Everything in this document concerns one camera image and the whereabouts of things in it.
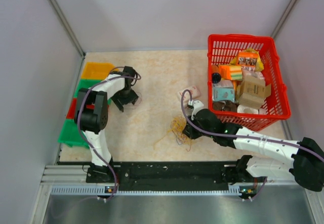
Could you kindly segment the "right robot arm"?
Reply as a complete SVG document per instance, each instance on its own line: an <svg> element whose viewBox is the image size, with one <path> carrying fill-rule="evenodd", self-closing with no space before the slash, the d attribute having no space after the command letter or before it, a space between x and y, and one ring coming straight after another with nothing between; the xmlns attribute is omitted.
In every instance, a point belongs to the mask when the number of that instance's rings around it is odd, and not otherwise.
<svg viewBox="0 0 324 224"><path fill-rule="evenodd" d="M223 147L250 151L262 157L243 156L237 161L236 175L242 181L252 177L293 179L301 187L323 189L323 150L315 140L284 140L252 131L235 123L223 123L199 100L190 100L191 115L183 134L190 139L211 138Z"/></svg>

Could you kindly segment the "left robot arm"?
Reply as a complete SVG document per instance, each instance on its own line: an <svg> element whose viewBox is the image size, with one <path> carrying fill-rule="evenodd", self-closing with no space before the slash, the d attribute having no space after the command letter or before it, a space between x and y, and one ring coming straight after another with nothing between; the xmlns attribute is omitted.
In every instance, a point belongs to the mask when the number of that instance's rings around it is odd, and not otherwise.
<svg viewBox="0 0 324 224"><path fill-rule="evenodd" d="M92 164L99 166L98 177L105 182L111 181L115 175L114 168L108 165L112 155L104 133L108 123L108 100L112 100L121 112L125 105L134 105L139 96L132 87L140 79L141 76L130 66L123 67L122 71L114 68L104 80L78 91L74 122L91 150Z"/></svg>

